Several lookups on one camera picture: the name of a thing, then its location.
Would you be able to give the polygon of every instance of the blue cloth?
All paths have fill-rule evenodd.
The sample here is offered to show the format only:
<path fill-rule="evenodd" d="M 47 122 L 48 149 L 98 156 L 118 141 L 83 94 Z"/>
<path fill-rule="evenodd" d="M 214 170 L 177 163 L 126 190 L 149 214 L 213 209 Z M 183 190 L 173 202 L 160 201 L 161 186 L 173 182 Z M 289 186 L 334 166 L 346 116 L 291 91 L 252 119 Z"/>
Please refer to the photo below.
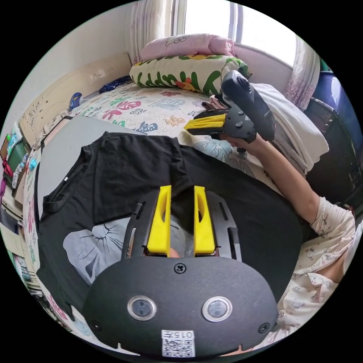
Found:
<path fill-rule="evenodd" d="M 121 86 L 123 84 L 129 83 L 131 81 L 130 76 L 124 76 L 120 77 L 118 79 L 115 79 L 114 81 L 107 83 L 101 87 L 99 90 L 100 93 L 109 92 L 114 90 L 116 87 Z"/>

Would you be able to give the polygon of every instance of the black t-shirt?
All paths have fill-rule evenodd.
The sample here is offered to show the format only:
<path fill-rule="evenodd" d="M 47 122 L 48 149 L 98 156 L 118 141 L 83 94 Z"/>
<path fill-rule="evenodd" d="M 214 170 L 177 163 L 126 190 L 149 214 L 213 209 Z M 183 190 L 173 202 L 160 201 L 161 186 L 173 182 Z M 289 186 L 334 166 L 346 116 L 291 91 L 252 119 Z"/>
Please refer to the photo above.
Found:
<path fill-rule="evenodd" d="M 89 290 L 82 274 L 95 278 L 101 266 L 120 259 L 121 219 L 142 195 L 163 185 L 172 186 L 172 214 L 191 233 L 193 186 L 223 197 L 238 227 L 242 260 L 281 297 L 301 244 L 298 218 L 283 197 L 240 170 L 180 146 L 177 139 L 106 132 L 82 148 L 43 201 L 37 275 L 61 309 L 71 317 L 71 305 L 82 310 Z M 74 260 L 86 261 L 83 271 Z M 282 287 L 281 280 L 286 281 Z"/>

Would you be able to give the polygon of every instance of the white wall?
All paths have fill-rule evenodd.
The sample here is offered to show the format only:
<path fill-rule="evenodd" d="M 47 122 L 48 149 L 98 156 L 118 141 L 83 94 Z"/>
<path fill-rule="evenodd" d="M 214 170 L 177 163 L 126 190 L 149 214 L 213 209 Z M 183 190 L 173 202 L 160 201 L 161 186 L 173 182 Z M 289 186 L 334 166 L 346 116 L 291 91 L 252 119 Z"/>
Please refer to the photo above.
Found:
<path fill-rule="evenodd" d="M 245 45 L 235 45 L 238 58 L 248 64 L 252 73 L 251 83 L 266 83 L 275 87 L 283 95 L 292 74 L 292 67 L 287 63 L 261 51 Z"/>
<path fill-rule="evenodd" d="M 30 103 L 57 79 L 100 58 L 127 52 L 127 26 L 132 3 L 121 5 L 82 24 L 61 39 L 37 63 L 16 94 L 0 135 L 2 144 Z"/>

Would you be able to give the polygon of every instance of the headboard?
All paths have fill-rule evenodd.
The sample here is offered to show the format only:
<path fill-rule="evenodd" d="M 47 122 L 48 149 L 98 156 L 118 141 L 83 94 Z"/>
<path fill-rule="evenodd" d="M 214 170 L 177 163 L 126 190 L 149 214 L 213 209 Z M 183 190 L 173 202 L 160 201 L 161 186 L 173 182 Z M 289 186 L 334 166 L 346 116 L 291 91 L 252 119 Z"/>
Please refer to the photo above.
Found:
<path fill-rule="evenodd" d="M 128 75 L 130 69 L 128 54 L 120 53 L 87 64 L 58 79 L 31 103 L 19 121 L 28 144 L 32 146 L 43 127 L 69 107 L 76 92 L 90 95 L 104 84 Z"/>

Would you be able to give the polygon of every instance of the pink curtain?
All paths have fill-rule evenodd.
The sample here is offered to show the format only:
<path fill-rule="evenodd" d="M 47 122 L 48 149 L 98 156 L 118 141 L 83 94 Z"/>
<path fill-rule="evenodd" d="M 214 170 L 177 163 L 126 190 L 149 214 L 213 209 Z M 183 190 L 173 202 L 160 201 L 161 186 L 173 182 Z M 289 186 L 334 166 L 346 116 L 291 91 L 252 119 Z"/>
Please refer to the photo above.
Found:
<path fill-rule="evenodd" d="M 286 98 L 301 110 L 306 110 L 320 75 L 318 54 L 296 36 L 294 69 L 287 85 Z"/>
<path fill-rule="evenodd" d="M 140 52 L 152 40 L 165 38 L 169 0 L 139 0 L 132 3 L 129 56 L 132 65 L 142 61 Z"/>

